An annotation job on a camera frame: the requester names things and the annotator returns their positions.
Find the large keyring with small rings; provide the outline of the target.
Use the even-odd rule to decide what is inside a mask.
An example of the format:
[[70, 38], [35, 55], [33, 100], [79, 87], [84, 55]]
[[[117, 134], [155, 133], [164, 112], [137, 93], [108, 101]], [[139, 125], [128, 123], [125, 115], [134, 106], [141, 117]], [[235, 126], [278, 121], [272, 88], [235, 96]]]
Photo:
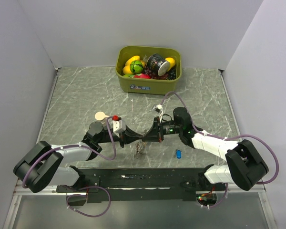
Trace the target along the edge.
[[143, 141], [139, 141], [135, 144], [135, 154], [134, 154], [134, 158], [139, 158], [141, 157], [146, 149], [146, 142]]

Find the olive green plastic bin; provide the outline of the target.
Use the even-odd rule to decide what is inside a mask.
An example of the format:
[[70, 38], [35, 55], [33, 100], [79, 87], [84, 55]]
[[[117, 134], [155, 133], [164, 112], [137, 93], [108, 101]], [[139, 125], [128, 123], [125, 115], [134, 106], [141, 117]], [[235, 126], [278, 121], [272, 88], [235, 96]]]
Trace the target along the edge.
[[[123, 67], [128, 59], [139, 55], [141, 58], [158, 53], [162, 57], [172, 57], [176, 60], [176, 79], [156, 80], [130, 78], [123, 75]], [[182, 61], [180, 53], [171, 48], [153, 46], [125, 46], [120, 52], [115, 67], [120, 86], [127, 93], [157, 94], [165, 95], [169, 91], [174, 91], [178, 81], [182, 77]]]

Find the blue tag key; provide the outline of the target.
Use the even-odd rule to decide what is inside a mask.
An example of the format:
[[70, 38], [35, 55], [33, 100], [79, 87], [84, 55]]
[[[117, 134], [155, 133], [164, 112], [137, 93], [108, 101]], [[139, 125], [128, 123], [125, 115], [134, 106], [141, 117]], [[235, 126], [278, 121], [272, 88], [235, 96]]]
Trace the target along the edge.
[[182, 158], [182, 151], [180, 149], [177, 149], [175, 151], [174, 157], [177, 159], [181, 159]]

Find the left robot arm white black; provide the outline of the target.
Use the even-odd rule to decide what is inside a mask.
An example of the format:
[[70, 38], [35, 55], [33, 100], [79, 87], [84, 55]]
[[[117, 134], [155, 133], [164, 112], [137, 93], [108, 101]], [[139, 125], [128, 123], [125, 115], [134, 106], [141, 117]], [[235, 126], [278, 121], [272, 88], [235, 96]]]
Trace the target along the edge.
[[125, 125], [117, 133], [114, 130], [118, 127], [93, 122], [79, 143], [57, 146], [40, 141], [16, 164], [13, 173], [22, 181], [23, 187], [33, 193], [42, 191], [48, 185], [66, 185], [79, 192], [84, 188], [85, 175], [76, 167], [65, 167], [66, 164], [90, 161], [97, 156], [112, 161], [117, 155], [116, 148], [112, 156], [104, 156], [101, 154], [101, 143], [114, 145], [119, 142], [124, 146], [143, 137]]

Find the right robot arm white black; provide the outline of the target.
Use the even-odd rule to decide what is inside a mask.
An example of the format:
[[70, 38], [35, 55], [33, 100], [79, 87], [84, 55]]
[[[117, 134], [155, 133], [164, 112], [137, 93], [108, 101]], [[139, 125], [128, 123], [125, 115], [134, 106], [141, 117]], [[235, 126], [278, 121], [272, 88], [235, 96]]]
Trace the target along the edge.
[[211, 137], [207, 131], [192, 127], [191, 117], [184, 107], [175, 108], [170, 121], [156, 117], [142, 141], [161, 142], [165, 135], [173, 134], [177, 134], [184, 145], [211, 153], [226, 162], [223, 166], [207, 166], [198, 179], [199, 186], [204, 190], [210, 190], [216, 183], [228, 183], [249, 191], [269, 171], [252, 142]]

